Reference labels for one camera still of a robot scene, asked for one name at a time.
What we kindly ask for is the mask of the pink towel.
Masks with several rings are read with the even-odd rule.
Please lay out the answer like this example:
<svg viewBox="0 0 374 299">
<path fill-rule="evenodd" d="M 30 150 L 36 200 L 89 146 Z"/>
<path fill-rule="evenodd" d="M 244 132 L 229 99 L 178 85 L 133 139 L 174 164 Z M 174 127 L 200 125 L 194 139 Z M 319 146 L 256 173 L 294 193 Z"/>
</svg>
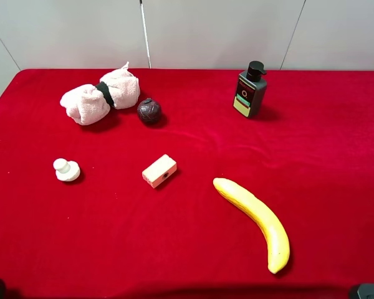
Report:
<svg viewBox="0 0 374 299">
<path fill-rule="evenodd" d="M 66 92 L 60 99 L 68 117 L 79 125 L 91 125 L 112 108 L 133 107 L 140 96 L 139 79 L 128 70 L 129 63 L 101 77 L 96 85 L 85 84 Z"/>
</svg>

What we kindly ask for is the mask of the black object bottom right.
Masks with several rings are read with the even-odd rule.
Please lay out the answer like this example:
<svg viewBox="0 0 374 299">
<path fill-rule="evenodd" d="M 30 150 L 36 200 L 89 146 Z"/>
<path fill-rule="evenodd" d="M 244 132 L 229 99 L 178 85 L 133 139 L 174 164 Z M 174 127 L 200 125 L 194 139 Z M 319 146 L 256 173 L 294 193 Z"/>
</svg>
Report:
<svg viewBox="0 0 374 299">
<path fill-rule="evenodd" d="M 354 285 L 348 297 L 349 299 L 374 299 L 374 283 Z"/>
</svg>

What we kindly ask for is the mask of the beige wooden block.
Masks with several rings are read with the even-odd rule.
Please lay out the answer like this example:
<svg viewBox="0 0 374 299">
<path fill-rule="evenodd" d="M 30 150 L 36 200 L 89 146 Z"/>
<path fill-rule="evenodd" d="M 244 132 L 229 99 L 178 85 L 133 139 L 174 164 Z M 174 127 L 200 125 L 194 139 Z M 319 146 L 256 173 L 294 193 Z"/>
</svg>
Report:
<svg viewBox="0 0 374 299">
<path fill-rule="evenodd" d="M 152 188 L 156 188 L 176 170 L 176 161 L 164 154 L 142 172 L 142 177 Z"/>
</svg>

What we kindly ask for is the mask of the dark purple ball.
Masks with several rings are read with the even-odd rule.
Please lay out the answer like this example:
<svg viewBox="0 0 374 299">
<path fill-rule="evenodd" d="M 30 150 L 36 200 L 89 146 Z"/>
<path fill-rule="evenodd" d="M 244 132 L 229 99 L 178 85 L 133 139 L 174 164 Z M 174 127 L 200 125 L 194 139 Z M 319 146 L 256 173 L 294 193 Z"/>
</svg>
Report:
<svg viewBox="0 0 374 299">
<path fill-rule="evenodd" d="M 137 114 L 146 125 L 157 123 L 162 116 L 161 105 L 152 98 L 146 98 L 137 107 Z"/>
</svg>

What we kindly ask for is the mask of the black pump bottle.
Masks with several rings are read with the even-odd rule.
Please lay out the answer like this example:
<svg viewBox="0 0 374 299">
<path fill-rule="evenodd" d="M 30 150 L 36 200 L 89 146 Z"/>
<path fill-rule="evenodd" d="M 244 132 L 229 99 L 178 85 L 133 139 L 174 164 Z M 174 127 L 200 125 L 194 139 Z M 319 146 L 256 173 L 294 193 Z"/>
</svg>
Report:
<svg viewBox="0 0 374 299">
<path fill-rule="evenodd" d="M 262 62 L 251 61 L 238 76 L 233 107 L 246 118 L 259 113 L 267 89 L 267 82 L 262 77 L 266 73 Z"/>
</svg>

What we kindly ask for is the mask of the white vertical pole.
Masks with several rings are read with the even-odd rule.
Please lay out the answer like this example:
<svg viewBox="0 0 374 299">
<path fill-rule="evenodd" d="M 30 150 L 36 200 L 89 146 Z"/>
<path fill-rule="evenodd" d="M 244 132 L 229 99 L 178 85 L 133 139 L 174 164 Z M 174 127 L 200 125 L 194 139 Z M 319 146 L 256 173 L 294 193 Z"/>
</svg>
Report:
<svg viewBox="0 0 374 299">
<path fill-rule="evenodd" d="M 141 21 L 142 21 L 142 26 L 143 26 L 143 35 L 144 35 L 144 40 L 145 40 L 148 68 L 151 69 L 152 66 L 151 66 L 150 48 L 149 48 L 149 42 L 148 42 L 148 34 L 147 34 L 147 26 L 146 26 L 146 18 L 145 18 L 143 1 L 139 0 L 139 3 L 140 3 Z"/>
</svg>

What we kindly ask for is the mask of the white mushroom toy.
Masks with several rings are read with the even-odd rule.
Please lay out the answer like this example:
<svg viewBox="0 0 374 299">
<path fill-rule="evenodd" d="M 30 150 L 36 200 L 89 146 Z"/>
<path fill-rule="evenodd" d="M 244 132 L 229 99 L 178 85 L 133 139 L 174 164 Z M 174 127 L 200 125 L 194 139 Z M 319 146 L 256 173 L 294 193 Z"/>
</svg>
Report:
<svg viewBox="0 0 374 299">
<path fill-rule="evenodd" d="M 59 181 L 71 182 L 80 176 L 80 166 L 75 161 L 67 161 L 64 158 L 58 158 L 53 162 L 55 175 Z"/>
</svg>

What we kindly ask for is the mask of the red tablecloth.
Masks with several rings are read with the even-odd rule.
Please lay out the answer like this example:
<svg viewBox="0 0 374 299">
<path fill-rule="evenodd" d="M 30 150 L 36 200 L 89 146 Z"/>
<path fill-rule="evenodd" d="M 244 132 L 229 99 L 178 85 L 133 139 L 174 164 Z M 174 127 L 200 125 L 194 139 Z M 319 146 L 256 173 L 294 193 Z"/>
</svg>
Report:
<svg viewBox="0 0 374 299">
<path fill-rule="evenodd" d="M 61 96 L 103 70 L 29 69 L 0 97 L 0 278 L 11 298 L 345 298 L 374 283 L 374 72 L 270 71 L 253 119 L 235 70 L 136 69 L 164 117 L 113 110 L 80 126 Z M 142 172 L 177 170 L 152 188 Z M 80 176 L 59 181 L 53 162 Z M 290 258 L 267 268 L 258 225 L 213 185 L 279 218 Z"/>
</svg>

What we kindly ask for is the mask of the yellow banana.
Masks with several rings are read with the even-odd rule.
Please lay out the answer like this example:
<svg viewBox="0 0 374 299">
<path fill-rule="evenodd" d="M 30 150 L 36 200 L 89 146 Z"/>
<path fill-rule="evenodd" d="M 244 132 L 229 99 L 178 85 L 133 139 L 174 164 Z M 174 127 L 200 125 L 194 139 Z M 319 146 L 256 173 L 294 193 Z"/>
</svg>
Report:
<svg viewBox="0 0 374 299">
<path fill-rule="evenodd" d="M 280 272 L 289 261 L 290 243 L 279 218 L 253 193 L 234 181 L 214 178 L 213 185 L 223 198 L 258 225 L 267 244 L 267 268 L 273 274 Z"/>
</svg>

